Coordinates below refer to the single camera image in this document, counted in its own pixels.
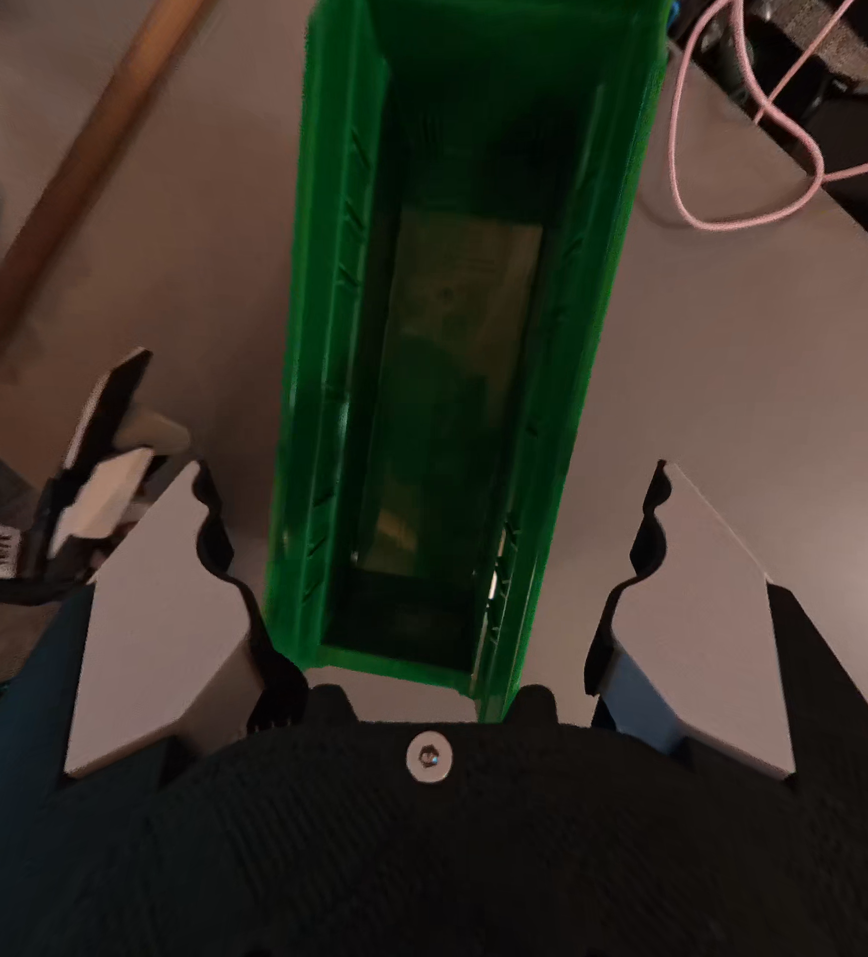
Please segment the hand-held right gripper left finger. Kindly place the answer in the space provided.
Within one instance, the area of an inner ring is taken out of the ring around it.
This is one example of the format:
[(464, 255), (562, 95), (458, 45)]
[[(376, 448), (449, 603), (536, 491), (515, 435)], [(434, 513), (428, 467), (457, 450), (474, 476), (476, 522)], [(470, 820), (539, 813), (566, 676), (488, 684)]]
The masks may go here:
[(301, 720), (308, 683), (232, 559), (211, 473), (191, 461), (94, 577), (67, 776), (166, 740), (201, 757)]

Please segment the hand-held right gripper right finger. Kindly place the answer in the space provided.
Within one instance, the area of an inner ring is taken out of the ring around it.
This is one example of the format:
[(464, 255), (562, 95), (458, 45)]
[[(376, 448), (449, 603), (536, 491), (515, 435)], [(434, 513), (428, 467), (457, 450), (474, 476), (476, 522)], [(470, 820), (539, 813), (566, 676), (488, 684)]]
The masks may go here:
[(584, 665), (593, 724), (667, 755), (694, 741), (775, 780), (796, 769), (764, 569), (659, 461)]

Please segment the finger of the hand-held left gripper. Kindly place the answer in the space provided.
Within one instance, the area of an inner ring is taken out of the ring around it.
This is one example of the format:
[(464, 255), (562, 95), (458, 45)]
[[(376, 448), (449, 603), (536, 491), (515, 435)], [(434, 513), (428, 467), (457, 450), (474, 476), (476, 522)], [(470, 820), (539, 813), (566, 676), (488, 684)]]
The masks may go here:
[(88, 477), (112, 454), (116, 435), (152, 357), (150, 350), (136, 348), (99, 378), (66, 452), (67, 475)]
[(190, 432), (161, 413), (128, 413), (116, 427), (112, 447), (91, 468), (73, 502), (60, 510), (49, 558), (70, 540), (101, 541), (126, 523), (135, 501), (150, 496), (147, 486), (155, 474), (188, 452)]

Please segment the green plastic bin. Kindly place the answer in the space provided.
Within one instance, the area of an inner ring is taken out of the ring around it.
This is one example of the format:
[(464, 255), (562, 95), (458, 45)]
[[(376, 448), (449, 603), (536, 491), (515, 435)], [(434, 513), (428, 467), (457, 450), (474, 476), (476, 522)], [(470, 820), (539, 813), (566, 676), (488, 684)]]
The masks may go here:
[(263, 600), (302, 670), (512, 704), (669, 8), (312, 8)]

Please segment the wood-edged side table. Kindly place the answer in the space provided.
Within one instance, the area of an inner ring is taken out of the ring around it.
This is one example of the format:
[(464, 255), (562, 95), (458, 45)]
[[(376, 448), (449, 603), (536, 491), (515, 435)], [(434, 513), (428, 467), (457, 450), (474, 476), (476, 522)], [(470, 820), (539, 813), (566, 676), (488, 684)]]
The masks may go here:
[(214, 1), (153, 2), (0, 262), (0, 352)]

